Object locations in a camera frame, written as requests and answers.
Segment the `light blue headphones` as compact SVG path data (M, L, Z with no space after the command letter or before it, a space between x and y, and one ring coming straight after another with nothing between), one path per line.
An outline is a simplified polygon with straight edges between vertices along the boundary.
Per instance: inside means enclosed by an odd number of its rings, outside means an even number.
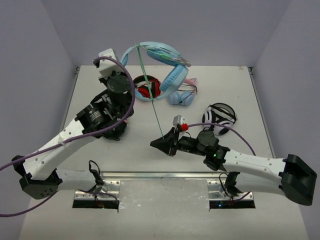
M149 99L148 101L140 101L151 102L164 100L173 92L178 90L178 88L182 85L184 80L187 78L189 67L191 66L191 64L187 60L185 60L176 49L165 43L144 41L135 44L124 52L120 59L122 65L127 65L129 54L131 51L135 51L140 57L141 50L145 50L146 54L150 58L163 63L163 65L141 66L141 75L144 76L148 88L150 89L147 75L150 75L160 81L159 89L161 91L161 94L155 98L151 97L151 99Z

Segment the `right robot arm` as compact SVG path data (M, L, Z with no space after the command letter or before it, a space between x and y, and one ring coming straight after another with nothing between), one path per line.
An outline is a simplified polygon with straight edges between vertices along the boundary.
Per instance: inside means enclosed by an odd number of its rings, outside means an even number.
M203 156L209 169L227 173L223 188L232 197L262 192L284 196L303 206L313 204L317 173L297 155L271 158L245 154L220 145L209 130L193 138L174 127L164 137L151 141L150 146L171 157L178 151Z

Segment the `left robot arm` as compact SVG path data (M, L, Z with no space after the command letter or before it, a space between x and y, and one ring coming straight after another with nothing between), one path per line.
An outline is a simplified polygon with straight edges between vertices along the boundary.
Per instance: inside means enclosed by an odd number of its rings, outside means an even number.
M112 126L134 113L130 109L131 85L124 72L113 71L109 77L100 77L99 81L106 90L95 96L63 131L41 147L39 155L13 165L21 175L22 191L33 199L44 199L61 190L98 193L107 188L98 168L59 168L67 158L97 139L120 140L127 123L123 121L117 127Z

